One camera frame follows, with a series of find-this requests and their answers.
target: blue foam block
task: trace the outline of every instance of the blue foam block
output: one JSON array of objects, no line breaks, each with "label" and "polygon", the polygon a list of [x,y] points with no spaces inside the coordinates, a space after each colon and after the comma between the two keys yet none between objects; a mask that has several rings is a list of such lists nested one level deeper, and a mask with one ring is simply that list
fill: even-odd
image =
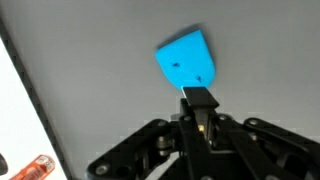
[{"label": "blue foam block", "polygon": [[156,51],[166,78],[178,89],[209,87],[215,66],[201,30],[192,32]]}]

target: gray surface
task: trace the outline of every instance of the gray surface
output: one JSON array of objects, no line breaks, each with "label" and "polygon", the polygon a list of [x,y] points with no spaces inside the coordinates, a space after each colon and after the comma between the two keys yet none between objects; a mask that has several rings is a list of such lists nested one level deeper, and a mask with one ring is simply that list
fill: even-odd
[{"label": "gray surface", "polygon": [[155,47],[203,23],[220,112],[257,116],[320,141],[319,0],[1,0],[1,14],[58,133],[72,173],[182,94]]}]

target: orange object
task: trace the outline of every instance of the orange object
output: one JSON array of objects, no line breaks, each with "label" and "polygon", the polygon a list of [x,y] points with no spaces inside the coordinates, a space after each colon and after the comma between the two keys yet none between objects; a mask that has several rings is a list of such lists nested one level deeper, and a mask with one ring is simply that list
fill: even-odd
[{"label": "orange object", "polygon": [[53,159],[40,155],[10,180],[43,180],[55,168]]}]

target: blue object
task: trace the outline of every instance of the blue object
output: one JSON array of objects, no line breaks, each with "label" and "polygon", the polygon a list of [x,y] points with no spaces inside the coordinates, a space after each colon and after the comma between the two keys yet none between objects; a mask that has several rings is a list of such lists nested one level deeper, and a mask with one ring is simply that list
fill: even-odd
[{"label": "blue object", "polygon": [[209,87],[215,67],[201,30],[192,32],[158,49],[156,58],[166,78],[182,87]]}]

